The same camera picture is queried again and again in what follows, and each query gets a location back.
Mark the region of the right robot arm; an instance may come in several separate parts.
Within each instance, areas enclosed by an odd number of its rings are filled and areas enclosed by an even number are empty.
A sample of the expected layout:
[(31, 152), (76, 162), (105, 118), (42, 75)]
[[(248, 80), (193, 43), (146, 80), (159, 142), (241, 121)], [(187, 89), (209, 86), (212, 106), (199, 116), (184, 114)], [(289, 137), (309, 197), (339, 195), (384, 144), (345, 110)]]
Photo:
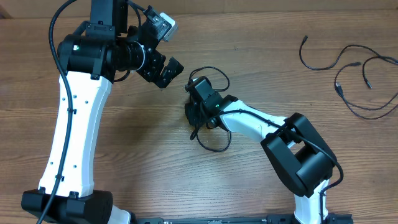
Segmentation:
[[(343, 180), (336, 156), (311, 122), (302, 114), (286, 118), (248, 106), (234, 96), (222, 97), (207, 77), (189, 79), (190, 99), (185, 114), (198, 138), (200, 128), (221, 128), (243, 134), (261, 144), (278, 178), (293, 193), (292, 223), (338, 223), (326, 208), (326, 192)], [(333, 169), (339, 178), (330, 182)]]

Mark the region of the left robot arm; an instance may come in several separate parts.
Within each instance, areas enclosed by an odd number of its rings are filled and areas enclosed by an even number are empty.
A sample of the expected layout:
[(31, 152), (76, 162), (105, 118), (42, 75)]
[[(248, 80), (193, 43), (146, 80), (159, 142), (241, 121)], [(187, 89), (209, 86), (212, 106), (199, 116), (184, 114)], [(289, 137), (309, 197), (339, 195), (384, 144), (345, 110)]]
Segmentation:
[(90, 18), (50, 50), (60, 73), (60, 101), (52, 149), (39, 186), (25, 191), (22, 208), (49, 223), (135, 223), (96, 190), (93, 164), (103, 108), (116, 72), (138, 73), (165, 88), (183, 66), (157, 51), (177, 23), (132, 1), (93, 1)]

